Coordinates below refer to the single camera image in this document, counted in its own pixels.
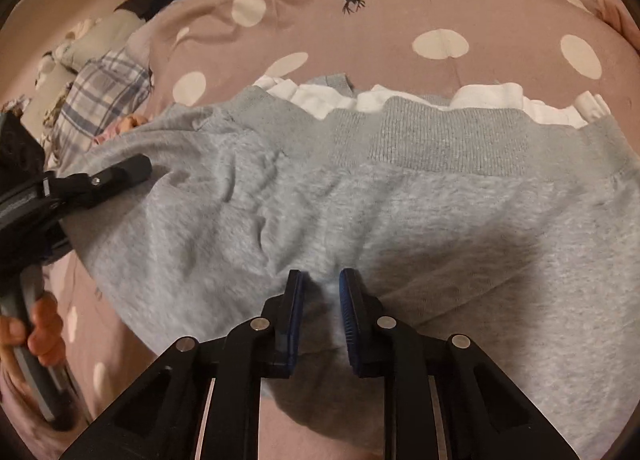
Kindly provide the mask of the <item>left hand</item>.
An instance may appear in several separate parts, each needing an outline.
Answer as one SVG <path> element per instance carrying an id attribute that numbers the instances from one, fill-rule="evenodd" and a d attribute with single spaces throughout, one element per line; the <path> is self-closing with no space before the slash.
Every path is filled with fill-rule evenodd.
<path id="1" fill-rule="evenodd" d="M 32 328 L 17 318 L 1 317 L 1 363 L 9 373 L 13 384 L 22 388 L 26 385 L 24 374 L 18 366 L 14 350 L 22 345 L 27 346 L 43 367 L 57 367 L 66 358 L 66 346 L 62 337 L 63 321 L 58 313 L 58 300 L 50 292 L 32 306 L 30 315 Z"/>

